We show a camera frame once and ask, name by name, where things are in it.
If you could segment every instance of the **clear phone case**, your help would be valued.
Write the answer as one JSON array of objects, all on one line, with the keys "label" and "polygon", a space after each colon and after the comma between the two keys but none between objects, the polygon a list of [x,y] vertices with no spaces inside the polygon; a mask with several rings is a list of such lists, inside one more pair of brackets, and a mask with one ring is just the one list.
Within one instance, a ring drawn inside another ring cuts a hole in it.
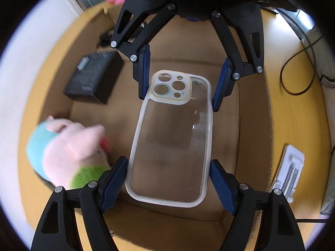
[{"label": "clear phone case", "polygon": [[136,200],[194,207],[207,192],[213,111],[210,83],[161,70],[151,79],[131,148],[126,189]]}]

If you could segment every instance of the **wall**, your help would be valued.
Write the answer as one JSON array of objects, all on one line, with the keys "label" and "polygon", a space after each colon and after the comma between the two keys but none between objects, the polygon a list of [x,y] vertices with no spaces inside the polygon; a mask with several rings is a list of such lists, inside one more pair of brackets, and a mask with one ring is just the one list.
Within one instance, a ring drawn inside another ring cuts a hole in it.
[{"label": "wall", "polygon": [[75,0],[41,0],[18,27],[0,60],[0,203],[28,247],[33,229],[24,214],[17,172],[22,116],[44,60],[81,12]]}]

